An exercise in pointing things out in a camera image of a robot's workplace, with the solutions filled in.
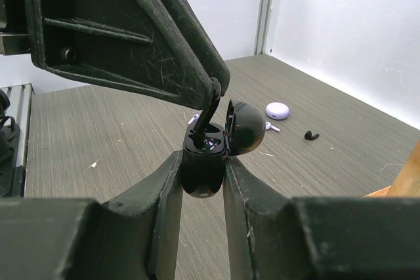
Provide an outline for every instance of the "white earbud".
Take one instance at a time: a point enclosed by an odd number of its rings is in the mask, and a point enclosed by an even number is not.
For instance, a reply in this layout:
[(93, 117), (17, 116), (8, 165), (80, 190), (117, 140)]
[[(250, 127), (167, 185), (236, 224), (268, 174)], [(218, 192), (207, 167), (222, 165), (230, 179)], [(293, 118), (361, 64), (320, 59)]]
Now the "white earbud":
[(271, 125), (268, 121), (265, 122), (265, 130), (274, 130), (276, 132), (280, 132), (280, 128), (274, 127), (273, 125)]
[(190, 121), (188, 122), (188, 124), (190, 124), (190, 123), (195, 123), (197, 120), (198, 120), (198, 117), (200, 117), (200, 115), (199, 114), (195, 114), (191, 119), (190, 119)]

